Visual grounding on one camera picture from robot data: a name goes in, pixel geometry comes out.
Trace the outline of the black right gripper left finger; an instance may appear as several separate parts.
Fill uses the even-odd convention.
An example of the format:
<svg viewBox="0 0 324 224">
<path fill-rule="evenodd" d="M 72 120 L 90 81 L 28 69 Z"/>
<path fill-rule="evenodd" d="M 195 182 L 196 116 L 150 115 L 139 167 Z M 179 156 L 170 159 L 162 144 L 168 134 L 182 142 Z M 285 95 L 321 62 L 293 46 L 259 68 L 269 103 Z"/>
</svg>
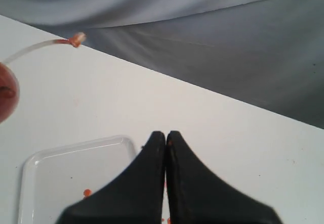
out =
<svg viewBox="0 0 324 224">
<path fill-rule="evenodd" d="M 57 223 L 161 223 L 165 135 L 154 131 L 133 162 L 113 181 L 67 207 Z"/>
</svg>

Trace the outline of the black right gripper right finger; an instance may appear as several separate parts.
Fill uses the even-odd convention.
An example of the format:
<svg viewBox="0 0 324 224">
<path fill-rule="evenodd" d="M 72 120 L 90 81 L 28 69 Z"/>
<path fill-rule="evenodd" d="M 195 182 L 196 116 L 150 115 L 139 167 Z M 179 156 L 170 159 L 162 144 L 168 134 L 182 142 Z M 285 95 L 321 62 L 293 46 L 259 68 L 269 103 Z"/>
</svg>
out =
<svg viewBox="0 0 324 224">
<path fill-rule="evenodd" d="M 166 178 L 171 223 L 280 223 L 272 207 L 214 174 L 178 131 L 167 136 Z"/>
</svg>

